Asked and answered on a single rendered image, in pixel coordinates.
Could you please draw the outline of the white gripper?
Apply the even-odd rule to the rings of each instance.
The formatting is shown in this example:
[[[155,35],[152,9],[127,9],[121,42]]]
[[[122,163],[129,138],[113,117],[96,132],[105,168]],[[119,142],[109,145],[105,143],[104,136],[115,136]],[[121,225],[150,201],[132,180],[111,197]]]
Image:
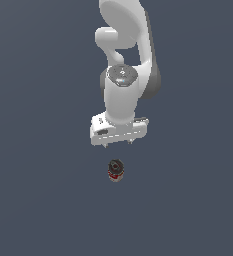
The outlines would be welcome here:
[[[147,133],[149,119],[134,118],[125,125],[108,122],[104,114],[98,114],[91,119],[90,139],[93,146],[103,145],[108,148],[110,143],[127,141],[132,144],[135,139],[143,138]]]

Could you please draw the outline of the small dark red-banded can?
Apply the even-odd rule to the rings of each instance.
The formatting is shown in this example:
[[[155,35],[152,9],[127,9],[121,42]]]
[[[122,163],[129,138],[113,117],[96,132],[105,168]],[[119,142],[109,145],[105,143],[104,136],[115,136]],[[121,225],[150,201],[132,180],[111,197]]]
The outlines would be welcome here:
[[[112,182],[122,180],[124,174],[124,164],[120,159],[112,159],[108,164],[108,176]]]

